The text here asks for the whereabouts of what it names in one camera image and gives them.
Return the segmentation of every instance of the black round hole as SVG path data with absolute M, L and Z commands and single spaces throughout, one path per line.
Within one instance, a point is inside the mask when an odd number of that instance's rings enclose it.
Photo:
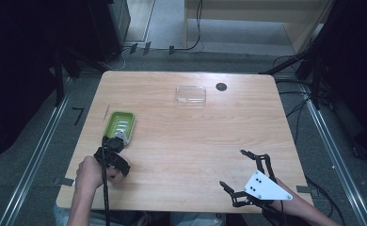
M 220 91 L 225 91 L 227 90 L 227 85 L 225 85 L 225 83 L 218 83 L 216 84 L 216 89 L 220 90 Z

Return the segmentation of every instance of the transparent box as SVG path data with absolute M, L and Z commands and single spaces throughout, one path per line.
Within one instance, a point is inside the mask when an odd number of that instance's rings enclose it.
M 177 105 L 206 105 L 206 88 L 200 86 L 179 86 L 175 93 Z

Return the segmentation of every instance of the person's left hand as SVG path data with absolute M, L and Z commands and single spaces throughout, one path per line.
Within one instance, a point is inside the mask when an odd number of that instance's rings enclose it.
M 107 169 L 107 177 L 118 175 L 120 172 L 116 169 Z M 76 189 L 87 189 L 95 191 L 103 184 L 102 167 L 93 156 L 86 156 L 84 161 L 79 164 L 77 177 L 75 179 Z

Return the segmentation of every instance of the floor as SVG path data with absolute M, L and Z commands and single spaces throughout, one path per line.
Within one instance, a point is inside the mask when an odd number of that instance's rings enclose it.
M 184 1 L 128 0 L 127 3 L 132 12 L 132 25 L 126 42 L 139 42 L 139 46 L 144 46 L 144 42 L 151 42 L 153 49 L 168 49 L 169 46 L 183 48 Z M 200 44 L 193 52 L 272 56 L 288 56 L 294 53 L 281 23 L 202 19 L 200 35 Z M 193 46 L 198 36 L 196 20 L 189 20 L 187 46 Z

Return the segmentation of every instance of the green tray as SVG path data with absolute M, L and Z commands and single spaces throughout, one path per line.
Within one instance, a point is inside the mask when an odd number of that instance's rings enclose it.
M 126 138 L 124 143 L 128 144 L 134 131 L 134 125 L 135 115 L 133 113 L 115 111 L 110 116 L 104 135 L 112 138 L 118 137 L 118 133 L 122 132 Z

